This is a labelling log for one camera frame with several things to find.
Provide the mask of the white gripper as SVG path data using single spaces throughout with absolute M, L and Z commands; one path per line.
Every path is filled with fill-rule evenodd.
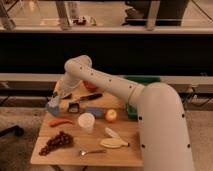
M 58 81 L 58 94 L 67 97 L 79 85 L 80 79 L 65 73 Z

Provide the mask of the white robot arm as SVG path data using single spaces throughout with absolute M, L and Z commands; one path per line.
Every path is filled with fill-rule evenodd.
M 97 71 L 87 55 L 67 60 L 64 69 L 63 94 L 86 80 L 136 108 L 144 171 L 195 171 L 185 111 L 173 87 L 163 82 L 145 86 Z

